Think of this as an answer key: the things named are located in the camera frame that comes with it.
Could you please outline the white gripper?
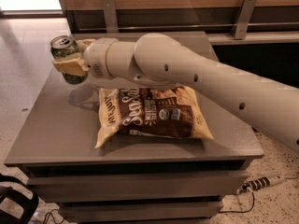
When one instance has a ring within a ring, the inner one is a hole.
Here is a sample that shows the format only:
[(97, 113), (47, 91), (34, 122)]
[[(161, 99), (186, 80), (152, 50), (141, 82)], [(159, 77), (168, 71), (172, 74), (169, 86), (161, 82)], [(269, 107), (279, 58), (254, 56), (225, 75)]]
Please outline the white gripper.
[(109, 42), (107, 38), (80, 39), (77, 40), (78, 49), (83, 53), (83, 59), (73, 58), (69, 60), (53, 60), (52, 64), (56, 70), (63, 74), (83, 77), (90, 68), (90, 73), (97, 78), (109, 78), (107, 71), (107, 51)]

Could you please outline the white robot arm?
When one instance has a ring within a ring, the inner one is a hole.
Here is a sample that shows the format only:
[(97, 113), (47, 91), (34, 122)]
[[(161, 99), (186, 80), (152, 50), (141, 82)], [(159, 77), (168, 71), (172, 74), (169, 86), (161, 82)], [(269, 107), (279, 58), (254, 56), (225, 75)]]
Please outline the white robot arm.
[(69, 76), (121, 77), (159, 89), (188, 86), (259, 132), (298, 149), (298, 89), (210, 60), (168, 35), (149, 33), (135, 42), (61, 35), (52, 39), (50, 51), (57, 71)]

